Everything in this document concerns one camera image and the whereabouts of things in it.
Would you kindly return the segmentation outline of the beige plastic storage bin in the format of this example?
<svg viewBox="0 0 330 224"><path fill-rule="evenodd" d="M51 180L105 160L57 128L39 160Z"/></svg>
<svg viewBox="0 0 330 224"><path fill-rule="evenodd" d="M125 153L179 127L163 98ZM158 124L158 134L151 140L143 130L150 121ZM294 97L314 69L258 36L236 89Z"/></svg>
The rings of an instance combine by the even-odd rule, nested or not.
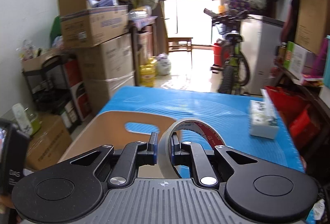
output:
<svg viewBox="0 0 330 224"><path fill-rule="evenodd" d="M125 125L130 122L153 125L159 128L160 134L158 136L161 137L176 120L167 116L143 112L103 112L96 116L77 136L59 161L63 162L64 160L106 144L114 146L115 149L122 149L126 144L134 141L147 142L151 132L129 131Z"/></svg>

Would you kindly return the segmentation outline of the clear packing tape roll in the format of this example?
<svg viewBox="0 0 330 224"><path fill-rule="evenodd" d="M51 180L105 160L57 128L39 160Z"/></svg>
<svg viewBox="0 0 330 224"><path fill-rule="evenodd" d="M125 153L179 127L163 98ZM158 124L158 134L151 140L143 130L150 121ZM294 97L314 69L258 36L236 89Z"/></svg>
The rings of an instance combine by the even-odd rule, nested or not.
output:
<svg viewBox="0 0 330 224"><path fill-rule="evenodd" d="M161 135L158 143L158 166L164 178L181 178L175 166L179 165L182 151L180 141L182 130L197 133L208 142L211 148L226 145L220 134L201 120L186 118L176 121Z"/></svg>

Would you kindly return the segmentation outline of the blue silicone table mat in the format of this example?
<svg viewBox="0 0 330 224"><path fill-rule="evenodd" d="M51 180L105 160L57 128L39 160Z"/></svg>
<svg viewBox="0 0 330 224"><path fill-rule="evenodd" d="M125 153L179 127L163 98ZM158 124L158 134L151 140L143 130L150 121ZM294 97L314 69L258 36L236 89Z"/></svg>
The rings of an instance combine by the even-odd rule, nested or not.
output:
<svg viewBox="0 0 330 224"><path fill-rule="evenodd" d="M281 118L277 119L279 131L275 139L250 135L251 100L253 97L242 95L122 87L101 112L133 111L158 114L175 120L198 119L213 127L229 147L304 171L298 150Z"/></svg>

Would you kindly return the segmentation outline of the yellow oil jug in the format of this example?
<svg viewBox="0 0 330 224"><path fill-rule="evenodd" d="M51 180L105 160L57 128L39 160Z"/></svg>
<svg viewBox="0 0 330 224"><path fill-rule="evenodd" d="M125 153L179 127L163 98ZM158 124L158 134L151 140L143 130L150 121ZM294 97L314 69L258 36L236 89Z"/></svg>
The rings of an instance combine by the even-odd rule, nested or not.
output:
<svg viewBox="0 0 330 224"><path fill-rule="evenodd" d="M154 87L156 71L153 65L140 66L140 84L144 87Z"/></svg>

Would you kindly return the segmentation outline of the green black bicycle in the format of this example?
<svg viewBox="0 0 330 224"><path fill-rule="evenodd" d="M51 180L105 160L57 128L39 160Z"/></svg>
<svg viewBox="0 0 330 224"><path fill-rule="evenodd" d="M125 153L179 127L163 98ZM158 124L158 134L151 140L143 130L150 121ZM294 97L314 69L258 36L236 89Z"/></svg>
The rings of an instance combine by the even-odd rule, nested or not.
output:
<svg viewBox="0 0 330 224"><path fill-rule="evenodd" d="M240 34L242 21L249 18L248 11L230 9L217 14L204 9L204 13L211 17L211 25L217 28L221 36L218 41L222 49L222 67L217 70L222 72L222 81L218 93L241 95L251 76L250 66L241 50L243 36Z"/></svg>

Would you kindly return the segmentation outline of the red gift bag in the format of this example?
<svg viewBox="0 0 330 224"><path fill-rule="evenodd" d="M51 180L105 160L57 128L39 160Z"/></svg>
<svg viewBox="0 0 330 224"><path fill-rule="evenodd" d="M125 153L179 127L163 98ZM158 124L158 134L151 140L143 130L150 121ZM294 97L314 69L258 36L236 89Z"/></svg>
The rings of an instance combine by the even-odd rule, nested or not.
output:
<svg viewBox="0 0 330 224"><path fill-rule="evenodd" d="M309 102L300 94L281 87L266 86L265 90L289 130L290 125L301 114L304 108L306 108Z"/></svg>

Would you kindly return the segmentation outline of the large stacked cardboard box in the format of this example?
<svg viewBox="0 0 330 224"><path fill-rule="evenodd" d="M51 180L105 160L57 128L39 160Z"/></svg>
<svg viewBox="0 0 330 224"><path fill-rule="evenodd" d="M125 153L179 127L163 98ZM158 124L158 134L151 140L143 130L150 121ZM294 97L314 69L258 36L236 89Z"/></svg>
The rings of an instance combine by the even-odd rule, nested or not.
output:
<svg viewBox="0 0 330 224"><path fill-rule="evenodd" d="M131 34L76 50L92 112L98 114L124 86L135 86Z"/></svg>

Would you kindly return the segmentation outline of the green appliance with towel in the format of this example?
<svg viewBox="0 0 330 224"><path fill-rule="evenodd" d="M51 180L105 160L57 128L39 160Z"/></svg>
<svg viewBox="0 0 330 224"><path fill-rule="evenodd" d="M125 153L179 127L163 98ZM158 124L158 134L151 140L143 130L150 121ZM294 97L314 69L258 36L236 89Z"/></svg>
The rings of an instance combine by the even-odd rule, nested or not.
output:
<svg viewBox="0 0 330 224"><path fill-rule="evenodd" d="M13 122L19 129L32 137L41 128L38 114L31 108L24 107L21 103L12 106L4 115L5 120Z"/></svg>

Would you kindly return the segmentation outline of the black metal shelf rack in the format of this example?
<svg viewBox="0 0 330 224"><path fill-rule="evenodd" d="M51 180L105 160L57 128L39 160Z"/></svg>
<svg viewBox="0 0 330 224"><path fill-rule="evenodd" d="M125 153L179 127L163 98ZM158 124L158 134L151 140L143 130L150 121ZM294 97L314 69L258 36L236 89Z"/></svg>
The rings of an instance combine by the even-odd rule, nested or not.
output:
<svg viewBox="0 0 330 224"><path fill-rule="evenodd" d="M22 70L32 101L39 112L61 116L69 133L82 123L74 103L64 54L51 56L39 67Z"/></svg>

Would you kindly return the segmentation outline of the red plastic bucket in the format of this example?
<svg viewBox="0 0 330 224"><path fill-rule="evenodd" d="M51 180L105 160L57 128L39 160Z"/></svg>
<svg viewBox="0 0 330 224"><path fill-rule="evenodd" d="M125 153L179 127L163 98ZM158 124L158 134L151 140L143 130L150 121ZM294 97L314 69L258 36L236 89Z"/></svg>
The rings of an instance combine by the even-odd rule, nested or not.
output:
<svg viewBox="0 0 330 224"><path fill-rule="evenodd" d="M226 59L230 56L230 49L228 46L220 45L218 43L214 43L212 48L214 53L214 64L222 67Z"/></svg>

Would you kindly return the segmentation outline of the wooden chair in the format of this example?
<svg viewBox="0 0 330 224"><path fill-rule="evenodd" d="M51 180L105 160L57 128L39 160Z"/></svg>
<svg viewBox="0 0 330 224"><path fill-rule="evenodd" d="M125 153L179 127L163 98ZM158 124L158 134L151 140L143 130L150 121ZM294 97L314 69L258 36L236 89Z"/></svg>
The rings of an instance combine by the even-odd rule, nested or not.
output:
<svg viewBox="0 0 330 224"><path fill-rule="evenodd" d="M168 37L167 54L185 51L191 54L192 59L192 37Z"/></svg>

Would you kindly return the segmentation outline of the green white product box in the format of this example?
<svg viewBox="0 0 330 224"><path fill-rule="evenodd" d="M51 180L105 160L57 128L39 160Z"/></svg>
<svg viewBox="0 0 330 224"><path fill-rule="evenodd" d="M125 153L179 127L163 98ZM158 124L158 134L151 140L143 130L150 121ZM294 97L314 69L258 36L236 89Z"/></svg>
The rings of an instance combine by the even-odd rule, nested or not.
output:
<svg viewBox="0 0 330 224"><path fill-rule="evenodd" d="M294 42L286 44L284 68L294 77L301 79L308 51Z"/></svg>

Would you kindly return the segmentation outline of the white chest freezer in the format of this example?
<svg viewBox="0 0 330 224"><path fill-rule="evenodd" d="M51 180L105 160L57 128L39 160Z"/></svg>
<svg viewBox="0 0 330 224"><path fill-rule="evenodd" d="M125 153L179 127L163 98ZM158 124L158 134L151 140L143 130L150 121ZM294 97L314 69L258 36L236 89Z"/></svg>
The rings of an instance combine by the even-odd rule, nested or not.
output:
<svg viewBox="0 0 330 224"><path fill-rule="evenodd" d="M261 89L269 85L283 25L280 20L256 14L248 15L241 22L241 51L250 66L250 80L244 89L249 94L260 95Z"/></svg>

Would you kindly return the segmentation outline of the open top cardboard box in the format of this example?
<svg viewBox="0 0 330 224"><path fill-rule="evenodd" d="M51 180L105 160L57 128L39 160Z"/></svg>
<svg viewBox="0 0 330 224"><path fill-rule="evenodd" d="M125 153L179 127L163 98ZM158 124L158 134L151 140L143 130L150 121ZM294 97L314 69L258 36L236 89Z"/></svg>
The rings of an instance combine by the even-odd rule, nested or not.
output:
<svg viewBox="0 0 330 224"><path fill-rule="evenodd" d="M66 49L90 48L126 33L128 6L92 8L88 0L58 0Z"/></svg>

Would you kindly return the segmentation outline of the tall right cardboard box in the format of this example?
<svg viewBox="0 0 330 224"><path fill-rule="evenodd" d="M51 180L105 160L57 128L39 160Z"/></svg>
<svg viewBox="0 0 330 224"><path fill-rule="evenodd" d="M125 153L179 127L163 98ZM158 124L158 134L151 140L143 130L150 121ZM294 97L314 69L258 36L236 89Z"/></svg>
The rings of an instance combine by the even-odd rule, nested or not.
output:
<svg viewBox="0 0 330 224"><path fill-rule="evenodd" d="M319 54L329 35L329 0L300 0L295 43Z"/></svg>

